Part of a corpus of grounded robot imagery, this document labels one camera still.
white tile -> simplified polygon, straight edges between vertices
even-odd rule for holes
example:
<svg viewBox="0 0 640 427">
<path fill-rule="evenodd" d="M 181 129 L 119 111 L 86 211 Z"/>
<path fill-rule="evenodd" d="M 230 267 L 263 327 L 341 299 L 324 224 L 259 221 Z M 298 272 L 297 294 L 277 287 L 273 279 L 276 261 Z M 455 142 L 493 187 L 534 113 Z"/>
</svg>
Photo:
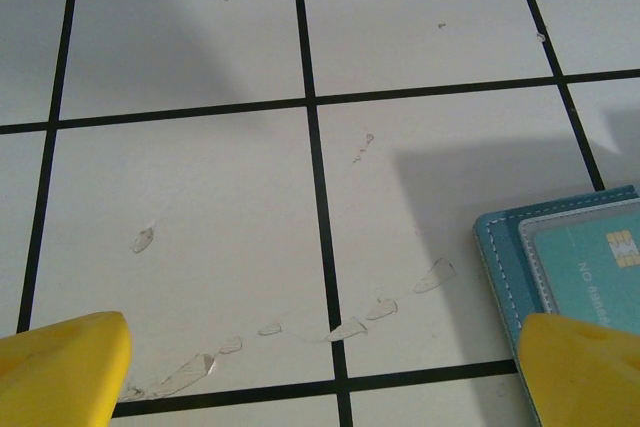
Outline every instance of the white tile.
<svg viewBox="0 0 640 427">
<path fill-rule="evenodd" d="M 537 0 L 564 73 L 640 67 L 637 0 Z"/>
<path fill-rule="evenodd" d="M 549 74 L 525 0 L 306 0 L 306 7 L 321 94 Z"/>
<path fill-rule="evenodd" d="M 471 228 L 591 190 L 557 90 L 327 106 L 320 122 L 342 317 L 368 328 L 345 342 L 349 374 L 509 357 Z M 441 257 L 457 275 L 415 294 Z M 378 296 L 398 312 L 364 321 Z"/>
<path fill-rule="evenodd" d="M 356 427 L 536 425 L 516 375 L 358 392 L 351 405 Z"/>
<path fill-rule="evenodd" d="M 570 89 L 605 185 L 640 186 L 640 79 L 574 84 Z"/>
<path fill-rule="evenodd" d="M 331 427 L 338 426 L 335 397 L 261 402 L 257 404 L 216 407 L 185 412 L 114 419 L 111 427 Z"/>
<path fill-rule="evenodd" d="M 0 337 L 16 333 L 44 133 L 0 136 Z"/>
<path fill-rule="evenodd" d="M 295 0 L 77 0 L 62 117 L 302 96 Z"/>
<path fill-rule="evenodd" d="M 0 0 L 0 123 L 49 117 L 65 0 Z"/>
<path fill-rule="evenodd" d="M 328 329 L 308 139 L 304 109 L 60 132 L 34 326 L 122 311 L 147 391 L 236 336 L 181 393 L 332 378 L 308 340 Z"/>
</svg>

tiled floor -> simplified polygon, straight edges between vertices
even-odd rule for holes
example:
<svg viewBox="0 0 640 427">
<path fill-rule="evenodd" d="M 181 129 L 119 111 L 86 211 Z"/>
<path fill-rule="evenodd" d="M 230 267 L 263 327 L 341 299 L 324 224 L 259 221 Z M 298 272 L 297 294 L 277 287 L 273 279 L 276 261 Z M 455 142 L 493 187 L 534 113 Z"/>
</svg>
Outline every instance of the tiled floor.
<svg viewBox="0 0 640 427">
<path fill-rule="evenodd" d="M 532 425 L 470 229 L 640 180 L 636 4 L 0 0 L 0 336 L 122 311 L 114 426 Z"/>
</svg>

black grout line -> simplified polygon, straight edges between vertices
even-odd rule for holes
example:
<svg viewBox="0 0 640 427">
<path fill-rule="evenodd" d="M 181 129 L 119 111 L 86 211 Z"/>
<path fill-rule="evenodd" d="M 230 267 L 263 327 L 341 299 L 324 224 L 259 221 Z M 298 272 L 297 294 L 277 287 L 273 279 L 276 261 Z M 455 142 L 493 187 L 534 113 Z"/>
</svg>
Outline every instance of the black grout line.
<svg viewBox="0 0 640 427">
<path fill-rule="evenodd" d="M 335 259 L 333 255 L 333 241 L 331 238 L 331 222 L 329 219 L 329 201 L 327 185 L 324 176 L 322 159 L 322 144 L 320 139 L 320 125 L 318 121 L 318 104 L 315 84 L 313 81 L 313 64 L 311 62 L 311 44 L 309 40 L 309 26 L 307 24 L 307 9 L 305 0 L 296 1 L 296 15 L 298 20 L 298 35 L 300 37 L 300 58 L 302 62 L 302 77 L 304 80 L 305 100 L 307 102 L 307 120 L 309 124 L 309 142 L 311 147 L 311 163 L 313 167 L 313 181 L 315 185 L 316 206 L 318 211 L 318 228 L 320 233 L 320 248 L 322 250 L 322 265 L 324 270 L 324 285 L 327 298 L 327 315 L 329 330 L 337 328 L 341 323 L 340 297 L 338 295 L 338 279 L 336 275 Z M 349 378 L 347 372 L 347 358 L 343 342 L 332 342 L 333 373 L 338 385 Z M 351 412 L 351 396 L 348 391 L 340 390 L 336 393 L 338 403 L 338 418 L 341 427 L 353 425 Z"/>
<path fill-rule="evenodd" d="M 301 399 L 322 395 L 341 395 L 349 392 L 365 392 L 395 387 L 475 379 L 496 375 L 516 374 L 512 359 L 476 364 L 439 367 L 435 369 L 395 372 L 337 380 L 324 380 L 301 384 L 276 385 L 229 392 L 167 397 L 157 400 L 125 402 L 116 405 L 113 417 L 131 417 L 193 409 L 206 409 L 238 404 Z"/>
<path fill-rule="evenodd" d="M 589 145 L 587 134 L 582 127 L 580 116 L 578 115 L 576 106 L 573 103 L 571 92 L 569 92 L 569 86 L 564 77 L 564 74 L 562 73 L 562 68 L 560 67 L 560 62 L 558 61 L 558 57 L 556 56 L 556 52 L 551 43 L 551 38 L 549 37 L 549 32 L 547 31 L 547 26 L 542 19 L 542 13 L 540 12 L 540 8 L 538 7 L 538 2 L 536 0 L 526 1 L 529 6 L 529 11 L 531 12 L 531 16 L 533 17 L 533 21 L 536 25 L 536 29 L 538 29 L 538 33 L 544 35 L 542 46 L 544 47 L 547 61 L 549 62 L 551 72 L 553 73 L 553 77 L 556 80 L 558 90 L 560 91 L 560 97 L 562 98 L 565 110 L 567 111 L 569 122 L 571 123 L 574 136 L 576 138 L 576 141 L 578 142 L 578 146 L 580 147 L 582 159 L 587 168 L 587 171 L 589 172 L 589 177 L 591 178 L 593 188 L 597 191 L 604 190 L 605 187 L 604 182 L 602 181 L 602 176 L 600 175 L 598 165 L 596 164 L 596 159 L 593 156 L 593 152 L 591 151 L 591 146 Z"/>
<path fill-rule="evenodd" d="M 564 76 L 567 84 L 604 82 L 612 80 L 640 78 L 640 69 L 613 70 L 608 72 L 589 72 Z M 371 92 L 352 92 L 346 94 L 321 95 L 316 97 L 316 105 L 349 104 L 376 100 L 406 99 L 412 97 L 430 97 L 472 92 L 488 92 L 495 90 L 524 89 L 558 85 L 554 77 L 531 77 L 524 79 L 495 80 L 488 82 L 470 82 L 466 84 L 435 85 L 408 89 L 378 90 Z M 106 115 L 102 117 L 82 117 L 65 119 L 58 122 L 33 122 L 24 124 L 0 125 L 0 135 L 19 134 L 25 132 L 44 132 L 48 128 L 55 130 L 84 127 L 102 127 L 107 125 L 153 122 L 156 120 L 186 119 L 191 117 L 207 117 L 222 114 L 243 112 L 260 112 L 266 110 L 291 109 L 306 107 L 305 98 L 267 100 L 263 102 L 245 102 L 204 107 L 188 107 L 173 110 L 139 112 L 135 114 Z"/>
<path fill-rule="evenodd" d="M 58 49 L 56 71 L 53 78 L 53 92 L 51 94 L 51 106 L 49 109 L 49 125 L 54 125 L 60 117 L 62 89 L 64 87 L 64 74 L 67 68 L 67 55 L 69 53 L 69 41 L 71 38 L 71 24 L 73 22 L 75 1 L 76 0 L 66 0 L 64 6 L 62 31 L 60 33 L 60 47 Z M 16 329 L 18 333 L 29 330 L 29 326 L 31 324 L 31 311 L 33 309 L 36 278 L 38 276 L 38 262 L 40 260 L 40 248 L 42 246 L 42 234 L 44 232 L 44 221 L 49 197 L 49 184 L 51 181 L 51 170 L 53 167 L 56 134 L 57 130 L 55 128 L 49 128 L 44 141 L 38 194 L 36 196 L 36 206 L 33 214 L 33 228 L 31 229 L 27 265 L 25 268 L 24 283 L 22 285 L 22 298 L 20 300 L 20 313 L 18 314 L 18 326 Z"/>
</svg>

blue card holder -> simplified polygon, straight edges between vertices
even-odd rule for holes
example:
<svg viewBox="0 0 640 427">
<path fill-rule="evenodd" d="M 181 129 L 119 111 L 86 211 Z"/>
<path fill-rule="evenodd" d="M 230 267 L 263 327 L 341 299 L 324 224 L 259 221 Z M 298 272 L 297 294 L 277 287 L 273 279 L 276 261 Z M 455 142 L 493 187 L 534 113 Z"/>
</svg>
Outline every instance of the blue card holder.
<svg viewBox="0 0 640 427">
<path fill-rule="evenodd" d="M 546 311 L 520 237 L 521 222 L 639 197 L 630 185 L 493 212 L 478 218 L 473 231 L 516 362 L 516 348 L 524 319 L 531 313 Z"/>
</svg>

yellow plastic piece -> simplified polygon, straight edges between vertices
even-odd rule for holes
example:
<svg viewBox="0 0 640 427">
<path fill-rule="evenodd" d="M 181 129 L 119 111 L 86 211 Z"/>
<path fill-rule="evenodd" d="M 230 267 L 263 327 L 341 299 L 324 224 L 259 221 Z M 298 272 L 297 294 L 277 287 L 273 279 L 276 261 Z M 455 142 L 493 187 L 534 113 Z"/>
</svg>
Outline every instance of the yellow plastic piece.
<svg viewBox="0 0 640 427">
<path fill-rule="evenodd" d="M 531 314 L 518 357 L 544 427 L 640 426 L 640 336 Z"/>
<path fill-rule="evenodd" d="M 119 312 L 0 339 L 0 425 L 106 426 L 130 359 Z"/>
</svg>

